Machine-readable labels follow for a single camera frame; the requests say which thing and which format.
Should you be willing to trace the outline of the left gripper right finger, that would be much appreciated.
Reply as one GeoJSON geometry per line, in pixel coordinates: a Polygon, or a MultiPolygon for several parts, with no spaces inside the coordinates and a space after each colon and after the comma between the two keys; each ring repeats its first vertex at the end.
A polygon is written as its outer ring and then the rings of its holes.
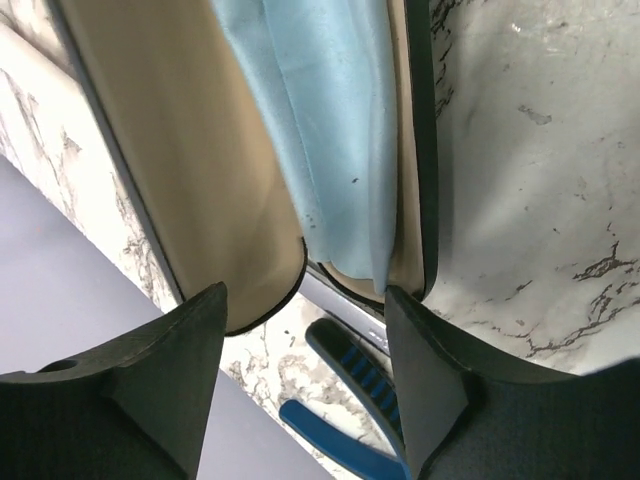
{"type": "Polygon", "coordinates": [[[415,479],[635,479],[639,362],[587,375],[528,362],[398,287],[385,320],[415,479]]]}

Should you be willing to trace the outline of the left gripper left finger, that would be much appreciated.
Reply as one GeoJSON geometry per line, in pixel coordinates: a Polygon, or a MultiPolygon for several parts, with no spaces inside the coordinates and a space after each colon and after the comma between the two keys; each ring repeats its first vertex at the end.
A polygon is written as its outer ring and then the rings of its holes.
{"type": "Polygon", "coordinates": [[[217,283],[90,350],[2,375],[2,478],[196,478],[226,321],[217,283]]]}

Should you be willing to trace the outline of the black glasses case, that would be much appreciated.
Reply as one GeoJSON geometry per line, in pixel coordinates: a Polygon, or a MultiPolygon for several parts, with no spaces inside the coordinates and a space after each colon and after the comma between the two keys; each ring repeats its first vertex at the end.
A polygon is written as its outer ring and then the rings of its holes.
{"type": "Polygon", "coordinates": [[[314,262],[216,1],[53,1],[49,7],[117,171],[181,299],[227,289],[226,330],[278,312],[309,265],[374,308],[416,299],[438,264],[438,160],[429,6],[388,7],[398,112],[397,207],[388,284],[376,293],[314,262]]]}

